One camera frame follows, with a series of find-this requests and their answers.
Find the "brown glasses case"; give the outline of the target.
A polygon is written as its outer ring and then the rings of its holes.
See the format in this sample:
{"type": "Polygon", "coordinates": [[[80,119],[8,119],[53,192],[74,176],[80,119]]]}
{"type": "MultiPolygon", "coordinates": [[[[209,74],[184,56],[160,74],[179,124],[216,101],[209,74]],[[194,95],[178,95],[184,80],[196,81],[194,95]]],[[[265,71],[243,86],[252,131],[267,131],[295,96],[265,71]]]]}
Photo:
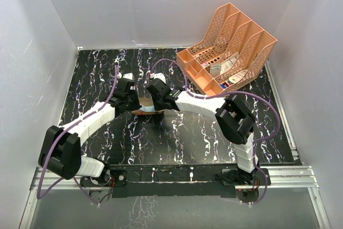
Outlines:
{"type": "Polygon", "coordinates": [[[152,98],[139,98],[141,107],[138,110],[132,111],[134,115],[158,115],[164,110],[155,110],[152,98]]]}

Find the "light blue cleaning cloth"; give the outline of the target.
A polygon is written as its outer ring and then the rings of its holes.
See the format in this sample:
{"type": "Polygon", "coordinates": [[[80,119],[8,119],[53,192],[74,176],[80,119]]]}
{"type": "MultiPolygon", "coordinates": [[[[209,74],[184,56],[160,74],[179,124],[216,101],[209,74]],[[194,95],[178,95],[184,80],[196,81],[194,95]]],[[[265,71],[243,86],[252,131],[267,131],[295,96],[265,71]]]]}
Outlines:
{"type": "Polygon", "coordinates": [[[154,106],[141,106],[140,110],[146,113],[155,112],[154,106]]]}

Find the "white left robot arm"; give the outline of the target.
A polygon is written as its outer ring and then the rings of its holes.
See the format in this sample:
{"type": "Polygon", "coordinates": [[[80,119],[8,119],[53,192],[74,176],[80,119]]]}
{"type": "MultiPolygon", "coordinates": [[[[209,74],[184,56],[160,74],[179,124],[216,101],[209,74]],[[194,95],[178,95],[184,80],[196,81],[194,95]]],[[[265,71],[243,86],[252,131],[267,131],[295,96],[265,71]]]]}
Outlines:
{"type": "Polygon", "coordinates": [[[132,73],[119,78],[111,98],[98,101],[85,114],[61,127],[52,125],[46,131],[38,163],[44,162],[54,141],[54,147],[47,164],[47,170],[69,180],[74,176],[90,177],[98,185],[104,186],[110,181],[108,165],[97,158],[81,154],[82,145],[103,125],[119,115],[138,110],[141,107],[136,82],[132,73]]]}

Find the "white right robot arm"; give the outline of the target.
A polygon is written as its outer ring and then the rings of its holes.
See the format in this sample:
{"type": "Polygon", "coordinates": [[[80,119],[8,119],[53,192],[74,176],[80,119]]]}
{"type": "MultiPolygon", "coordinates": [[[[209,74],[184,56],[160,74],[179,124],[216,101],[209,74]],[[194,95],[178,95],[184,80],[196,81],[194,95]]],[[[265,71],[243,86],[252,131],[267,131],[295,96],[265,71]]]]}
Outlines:
{"type": "Polygon", "coordinates": [[[232,143],[237,172],[228,182],[252,185],[258,178],[258,158],[253,146],[255,116],[235,95],[213,97],[190,93],[182,87],[170,88],[161,79],[153,79],[147,90],[150,92],[155,110],[193,112],[217,121],[224,137],[232,143]]]}

